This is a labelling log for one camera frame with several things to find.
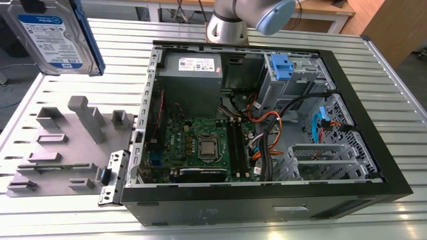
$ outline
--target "green motherboard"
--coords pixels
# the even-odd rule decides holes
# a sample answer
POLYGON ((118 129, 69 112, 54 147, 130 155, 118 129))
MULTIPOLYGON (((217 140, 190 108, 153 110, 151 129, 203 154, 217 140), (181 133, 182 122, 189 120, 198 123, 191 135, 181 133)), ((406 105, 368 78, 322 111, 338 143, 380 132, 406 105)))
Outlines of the green motherboard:
POLYGON ((157 183, 170 183, 174 169, 213 168, 227 170, 226 182, 250 182, 255 176, 250 167, 249 135, 254 131, 251 122, 235 123, 242 131, 246 173, 234 172, 230 149, 230 121, 226 119, 169 119, 166 126, 165 151, 150 155, 153 177, 157 183))

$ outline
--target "blue drive bay latch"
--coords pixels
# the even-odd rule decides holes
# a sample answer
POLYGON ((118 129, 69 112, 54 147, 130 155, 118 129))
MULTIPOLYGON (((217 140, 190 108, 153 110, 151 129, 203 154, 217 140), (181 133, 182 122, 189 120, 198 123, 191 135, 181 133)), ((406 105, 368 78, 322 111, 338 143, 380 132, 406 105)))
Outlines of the blue drive bay latch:
POLYGON ((287 55, 271 54, 271 65, 279 81, 289 81, 294 73, 294 64, 287 55))

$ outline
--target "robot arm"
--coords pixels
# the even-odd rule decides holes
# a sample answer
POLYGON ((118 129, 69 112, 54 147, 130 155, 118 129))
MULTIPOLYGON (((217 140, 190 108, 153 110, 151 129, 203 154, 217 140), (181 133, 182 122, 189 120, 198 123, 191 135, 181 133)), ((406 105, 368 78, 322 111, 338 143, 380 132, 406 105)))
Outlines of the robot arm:
POLYGON ((265 35, 275 34, 291 19, 295 0, 217 0, 207 37, 219 44, 245 44, 247 25, 265 35))

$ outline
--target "hard drive label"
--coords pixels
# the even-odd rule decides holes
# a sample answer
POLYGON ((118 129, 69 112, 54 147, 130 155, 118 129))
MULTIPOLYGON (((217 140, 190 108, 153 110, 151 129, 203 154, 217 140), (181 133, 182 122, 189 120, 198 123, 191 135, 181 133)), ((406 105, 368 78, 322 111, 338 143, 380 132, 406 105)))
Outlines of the hard drive label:
POLYGON ((57 68, 79 69, 83 61, 62 18, 47 15, 19 15, 19 21, 45 57, 57 68))

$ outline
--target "power supply label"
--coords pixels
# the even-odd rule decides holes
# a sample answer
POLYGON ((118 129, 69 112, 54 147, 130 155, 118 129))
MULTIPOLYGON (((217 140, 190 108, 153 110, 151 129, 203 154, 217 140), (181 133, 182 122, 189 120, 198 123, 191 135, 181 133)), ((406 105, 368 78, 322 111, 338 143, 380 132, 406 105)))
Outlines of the power supply label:
POLYGON ((214 58, 189 58, 179 59, 179 71, 215 72, 214 58))

